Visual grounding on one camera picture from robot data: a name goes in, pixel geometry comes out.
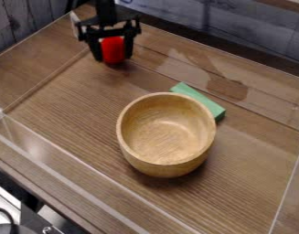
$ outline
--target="wall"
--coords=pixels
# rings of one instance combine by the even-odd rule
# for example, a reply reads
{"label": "wall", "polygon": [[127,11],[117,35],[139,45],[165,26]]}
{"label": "wall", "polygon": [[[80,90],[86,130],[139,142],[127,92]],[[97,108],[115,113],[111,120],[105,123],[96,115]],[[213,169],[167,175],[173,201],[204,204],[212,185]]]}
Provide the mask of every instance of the wall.
{"label": "wall", "polygon": [[253,0],[117,0],[168,21],[299,61],[299,13]]}
{"label": "wall", "polygon": [[68,0],[0,0],[0,51],[64,14]]}

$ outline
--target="green sponge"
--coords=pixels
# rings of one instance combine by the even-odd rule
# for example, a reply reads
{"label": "green sponge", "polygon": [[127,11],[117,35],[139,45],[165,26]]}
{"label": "green sponge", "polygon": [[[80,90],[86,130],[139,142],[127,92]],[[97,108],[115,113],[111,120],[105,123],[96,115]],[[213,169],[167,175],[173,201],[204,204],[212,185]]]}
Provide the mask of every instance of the green sponge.
{"label": "green sponge", "polygon": [[179,94],[184,94],[197,101],[200,101],[212,113],[215,122],[223,119],[225,110],[220,107],[217,103],[209,100],[200,92],[191,88],[185,83],[180,82],[176,86],[171,88],[171,91]]}

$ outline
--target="bowl rim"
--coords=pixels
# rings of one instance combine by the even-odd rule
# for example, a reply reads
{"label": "bowl rim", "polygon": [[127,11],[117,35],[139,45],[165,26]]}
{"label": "bowl rim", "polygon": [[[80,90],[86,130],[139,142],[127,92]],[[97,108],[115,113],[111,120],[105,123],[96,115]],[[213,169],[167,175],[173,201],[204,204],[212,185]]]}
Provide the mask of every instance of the bowl rim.
{"label": "bowl rim", "polygon": [[[155,97],[155,96],[177,96],[177,97],[193,102],[196,104],[196,106],[199,106],[199,108],[203,110],[203,112],[207,115],[209,129],[211,129],[211,131],[207,133],[207,144],[204,144],[204,146],[201,148],[199,148],[197,151],[191,154],[191,156],[187,156],[184,159],[177,159],[171,164],[169,163],[167,163],[167,164],[155,164],[151,161],[144,160],[144,158],[140,157],[139,154],[128,146],[127,142],[124,142],[123,135],[121,135],[121,120],[123,120],[123,117],[124,117],[125,113],[132,108],[132,106],[135,106],[140,101],[145,100],[147,98]],[[207,151],[208,147],[211,146],[211,144],[213,142],[215,134],[216,134],[216,124],[215,124],[215,121],[213,121],[213,116],[212,116],[208,108],[205,107],[205,105],[203,103],[200,103],[197,100],[195,100],[193,98],[191,98],[189,96],[187,96],[184,94],[173,93],[173,92],[155,92],[155,93],[147,94],[147,95],[136,98],[123,108],[119,119],[116,121],[116,135],[117,135],[117,140],[119,140],[120,146],[123,147],[123,149],[127,151],[127,153],[133,158],[136,158],[139,161],[145,162],[147,164],[151,164],[151,165],[180,165],[180,164],[188,163],[191,160],[197,158]]]}

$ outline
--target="black object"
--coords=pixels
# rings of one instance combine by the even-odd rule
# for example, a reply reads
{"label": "black object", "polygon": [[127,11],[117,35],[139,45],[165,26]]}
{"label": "black object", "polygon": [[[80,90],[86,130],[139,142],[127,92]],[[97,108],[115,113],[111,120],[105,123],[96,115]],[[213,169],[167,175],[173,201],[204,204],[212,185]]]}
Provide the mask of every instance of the black object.
{"label": "black object", "polygon": [[[117,11],[113,0],[96,0],[94,10],[97,16],[76,23],[78,41],[84,40],[88,43],[94,59],[102,61],[98,40],[105,37],[123,37],[124,57],[128,59],[133,54],[135,36],[141,33],[139,14],[124,14]],[[125,22],[123,28],[105,29],[105,27],[113,27],[120,22]]]}
{"label": "black object", "polygon": [[6,215],[9,220],[9,224],[0,224],[0,234],[36,234],[26,227],[14,224],[12,216],[2,208],[0,208],[0,212]]}

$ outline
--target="wooden bowl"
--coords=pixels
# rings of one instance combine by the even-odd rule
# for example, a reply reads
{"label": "wooden bowl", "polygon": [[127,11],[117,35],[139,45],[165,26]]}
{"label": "wooden bowl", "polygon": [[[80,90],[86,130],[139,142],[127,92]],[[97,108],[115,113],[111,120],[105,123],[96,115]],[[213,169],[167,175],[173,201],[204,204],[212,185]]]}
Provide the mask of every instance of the wooden bowl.
{"label": "wooden bowl", "polygon": [[116,125],[127,161],[156,177],[183,176],[204,162],[215,132],[207,107],[188,96],[169,92],[132,101]]}

